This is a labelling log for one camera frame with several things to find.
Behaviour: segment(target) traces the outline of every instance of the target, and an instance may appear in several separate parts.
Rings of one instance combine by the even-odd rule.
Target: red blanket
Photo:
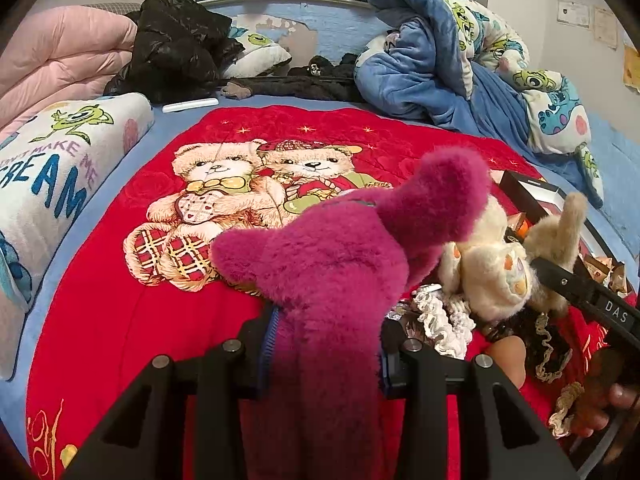
[[[248,189],[242,175],[206,181],[198,181],[197,172],[187,176],[175,153],[188,155],[191,145],[199,143],[220,143],[216,160],[238,164],[241,171],[249,165],[255,174],[264,170],[257,165],[266,160],[256,156],[256,146],[268,147],[271,155],[281,150],[282,158],[276,162],[285,165],[305,163],[287,158],[287,151],[292,148],[296,156],[300,156],[300,150],[331,147],[339,151],[342,156],[335,157],[335,164],[343,170],[340,177],[321,179],[312,186],[308,181],[299,182],[301,185],[287,188],[292,190],[292,201],[300,200],[300,204],[315,200],[314,197],[324,200],[340,186],[397,185],[412,174],[422,153],[439,146],[473,147],[494,170],[539,177],[533,167],[498,140],[408,126],[359,110],[222,108],[207,114],[143,166],[120,191],[58,287],[36,347],[27,394],[29,454],[31,465],[42,479],[60,476],[75,447],[82,444],[118,395],[155,355],[168,354],[174,360],[201,355],[210,346],[235,336],[242,322],[258,313],[258,299],[229,288],[210,268],[208,244],[199,243],[199,239],[215,236],[215,232],[194,231],[193,225],[188,224],[190,214],[209,214],[206,200],[202,199],[202,204],[197,200],[177,202],[183,200],[179,193],[186,187],[193,190],[192,198],[208,196],[198,195],[203,189],[221,194],[240,194]],[[198,160],[196,166],[199,162],[206,164],[210,160]],[[515,212],[497,186],[494,193],[509,214]],[[168,199],[156,202],[164,197]],[[152,203],[155,205],[148,212]],[[175,204],[171,210],[180,210],[181,218],[166,218],[167,204]],[[247,215],[233,221],[255,224],[266,220]],[[178,228],[179,224],[188,224],[188,228],[180,231],[183,227]],[[136,233],[133,238],[129,237],[132,233]],[[161,264],[156,249],[162,240],[167,240],[168,233],[175,235],[174,259]],[[123,251],[127,237],[132,242],[129,246],[124,244],[129,265]],[[574,349],[563,377],[551,385],[529,379],[522,389],[544,421],[553,411],[561,388],[582,379],[590,352],[602,344],[597,325],[587,325],[577,310],[572,310],[564,321],[562,332]],[[482,336],[476,334],[468,357],[485,346]],[[451,408],[453,428],[454,404]],[[381,423],[388,435],[387,476],[394,469],[401,410],[399,402],[381,401]],[[450,431],[449,438],[449,477],[455,479],[459,477],[457,431]]]

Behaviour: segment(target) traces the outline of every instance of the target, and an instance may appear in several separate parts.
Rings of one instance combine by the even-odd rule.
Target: yellow paper
[[[640,54],[632,46],[625,45],[625,85],[640,91]]]

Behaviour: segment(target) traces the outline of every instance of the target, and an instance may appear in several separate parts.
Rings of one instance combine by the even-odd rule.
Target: fluffy plush toy
[[[380,327],[400,295],[464,240],[487,201],[479,155],[425,155],[414,176],[311,206],[280,229],[231,229],[219,272],[280,306],[270,389],[244,414],[252,478],[380,477]]]
[[[582,193],[571,193],[564,200],[562,214],[549,215],[527,231],[524,248],[529,261],[541,256],[573,272],[580,248],[580,228],[587,218],[587,199]],[[566,314],[568,301],[546,286],[538,286],[529,301],[539,312]]]
[[[444,247],[438,278],[447,294],[462,291],[469,308],[481,319],[507,319],[524,307],[534,277],[519,243],[505,243],[507,215],[489,197],[482,216],[465,242]]]

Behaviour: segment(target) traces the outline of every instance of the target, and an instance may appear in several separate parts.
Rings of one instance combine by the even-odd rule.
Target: teddy bear print
[[[312,206],[362,187],[391,187],[365,173],[357,173],[351,160],[359,146],[334,146],[317,141],[284,140],[258,147],[262,169],[258,174],[281,183],[286,201],[281,208],[287,223]]]
[[[196,292],[218,277],[209,243],[223,230],[282,225],[278,206],[285,201],[284,188],[255,175],[261,164],[256,151],[263,143],[197,143],[175,152],[172,166],[184,189],[153,202],[147,222],[124,240],[125,260],[137,280],[145,285],[168,280]]]

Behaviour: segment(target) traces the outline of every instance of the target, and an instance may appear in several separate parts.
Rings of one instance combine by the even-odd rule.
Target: blue headboard
[[[307,47],[304,62],[294,54],[292,66],[302,66],[319,54],[334,62],[348,52],[359,54],[370,40],[386,32],[388,27],[377,19],[374,9],[366,0],[197,0],[213,12],[235,17],[267,15],[277,18],[269,25],[258,24],[256,29],[281,44],[283,36],[299,34],[297,44],[314,43]],[[311,34],[300,34],[300,24],[306,25]]]

